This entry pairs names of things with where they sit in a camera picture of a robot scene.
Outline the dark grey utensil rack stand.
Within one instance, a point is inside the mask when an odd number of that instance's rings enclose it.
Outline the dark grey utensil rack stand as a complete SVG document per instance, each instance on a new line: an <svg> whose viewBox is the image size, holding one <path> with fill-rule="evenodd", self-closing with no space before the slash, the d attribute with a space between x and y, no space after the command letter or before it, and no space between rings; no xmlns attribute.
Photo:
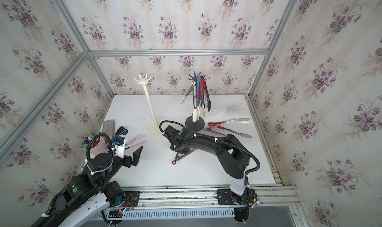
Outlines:
<svg viewBox="0 0 382 227"><path fill-rule="evenodd" d="M186 126L200 131L205 127L205 112L206 112L206 97L205 97L205 82L200 74L194 73L189 75L192 82L189 90L185 94L182 102L190 95L193 101L193 113L186 119Z"/></svg>

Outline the cream utensil rack stand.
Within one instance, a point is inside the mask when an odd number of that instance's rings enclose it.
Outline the cream utensil rack stand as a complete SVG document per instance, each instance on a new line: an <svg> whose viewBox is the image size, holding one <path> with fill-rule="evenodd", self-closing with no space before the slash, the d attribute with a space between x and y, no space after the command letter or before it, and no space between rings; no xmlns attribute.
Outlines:
<svg viewBox="0 0 382 227"><path fill-rule="evenodd" d="M146 125L148 133L151 135L163 135L164 132L160 129L160 123L164 120L156 117L155 110L147 88L148 84L151 83L151 80L152 77L148 77L147 74L144 76L138 75L138 79L134 78L134 83L135 85L141 86L143 88L147 103L149 105L151 120Z"/></svg>

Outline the black steel tongs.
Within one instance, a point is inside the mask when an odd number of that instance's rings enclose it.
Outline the black steel tongs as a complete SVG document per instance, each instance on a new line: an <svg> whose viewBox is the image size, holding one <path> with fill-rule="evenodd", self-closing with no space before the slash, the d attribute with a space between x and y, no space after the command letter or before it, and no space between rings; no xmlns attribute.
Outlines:
<svg viewBox="0 0 382 227"><path fill-rule="evenodd" d="M209 112L209 111L211 111L211 100L210 100L210 95L209 95L209 91L208 91L208 87L207 87L207 82L206 82L205 76L202 76L202 81L204 81L204 88L205 88L204 94L205 94L205 97L206 97L207 108L208 108L208 112Z"/></svg>

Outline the cream steel tongs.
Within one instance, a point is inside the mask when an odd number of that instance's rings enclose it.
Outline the cream steel tongs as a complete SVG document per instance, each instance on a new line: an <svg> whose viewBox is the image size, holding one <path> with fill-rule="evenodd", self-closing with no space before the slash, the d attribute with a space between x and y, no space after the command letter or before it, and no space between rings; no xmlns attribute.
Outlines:
<svg viewBox="0 0 382 227"><path fill-rule="evenodd" d="M195 81L192 81L192 84L190 86L190 88L188 89L188 91L186 92L185 96L183 97L182 101L181 101L181 104L184 103L184 100L190 95L190 93L194 90L194 87L195 87L196 83Z"/></svg>

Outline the red handled steel tongs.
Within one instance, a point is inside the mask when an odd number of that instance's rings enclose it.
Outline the red handled steel tongs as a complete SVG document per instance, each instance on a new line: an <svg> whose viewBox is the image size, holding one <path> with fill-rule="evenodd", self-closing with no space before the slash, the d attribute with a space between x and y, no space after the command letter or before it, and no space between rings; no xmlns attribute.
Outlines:
<svg viewBox="0 0 382 227"><path fill-rule="evenodd" d="M206 114L205 108L206 108L206 105L205 105L205 81L204 81L204 78L201 78L201 87L200 87L200 90L201 90L201 108L202 108L202 111L203 111L203 118L205 118L205 114Z"/></svg>

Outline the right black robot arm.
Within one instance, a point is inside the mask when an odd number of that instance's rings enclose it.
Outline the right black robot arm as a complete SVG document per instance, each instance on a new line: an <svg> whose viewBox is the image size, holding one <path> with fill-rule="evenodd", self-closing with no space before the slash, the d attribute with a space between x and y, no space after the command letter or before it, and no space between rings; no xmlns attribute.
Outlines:
<svg viewBox="0 0 382 227"><path fill-rule="evenodd" d="M172 164L197 149L205 151L215 155L224 171L236 180L230 184L233 195L241 198L249 191L248 176L258 171L261 163L235 136L210 136L171 120L160 122L158 127L169 141L170 149L177 153Z"/></svg>

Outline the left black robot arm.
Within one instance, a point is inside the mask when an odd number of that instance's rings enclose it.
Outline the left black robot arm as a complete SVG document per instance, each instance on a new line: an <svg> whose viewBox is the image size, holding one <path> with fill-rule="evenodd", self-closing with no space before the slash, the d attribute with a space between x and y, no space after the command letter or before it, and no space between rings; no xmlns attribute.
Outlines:
<svg viewBox="0 0 382 227"><path fill-rule="evenodd" d="M132 156L124 154L125 147L114 145L105 133L95 135L87 145L82 171L51 200L48 209L33 224L35 227L74 227L86 222L96 212L108 207L123 212L135 205L112 177L124 166L137 166L143 148Z"/></svg>

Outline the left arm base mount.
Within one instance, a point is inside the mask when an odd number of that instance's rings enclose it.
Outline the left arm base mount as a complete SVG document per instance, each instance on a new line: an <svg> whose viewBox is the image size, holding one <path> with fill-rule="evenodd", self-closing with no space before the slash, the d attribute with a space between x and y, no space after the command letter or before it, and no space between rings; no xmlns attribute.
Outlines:
<svg viewBox="0 0 382 227"><path fill-rule="evenodd" d="M116 182L110 182L102 188L101 193L105 194L106 202L111 208L117 210L109 211L102 210L101 215L104 221L109 224L121 222L123 214L138 206L140 191L123 191L120 185Z"/></svg>

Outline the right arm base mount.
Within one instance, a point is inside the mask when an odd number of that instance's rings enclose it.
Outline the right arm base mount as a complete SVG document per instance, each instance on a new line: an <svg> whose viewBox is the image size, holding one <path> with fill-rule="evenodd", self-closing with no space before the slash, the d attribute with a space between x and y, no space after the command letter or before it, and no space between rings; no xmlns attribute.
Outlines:
<svg viewBox="0 0 382 227"><path fill-rule="evenodd" d="M233 193L230 189L219 189L214 197L219 205L235 205L234 219L238 223L245 223L250 217L250 209L259 205L258 194L254 189L246 188L242 196Z"/></svg>

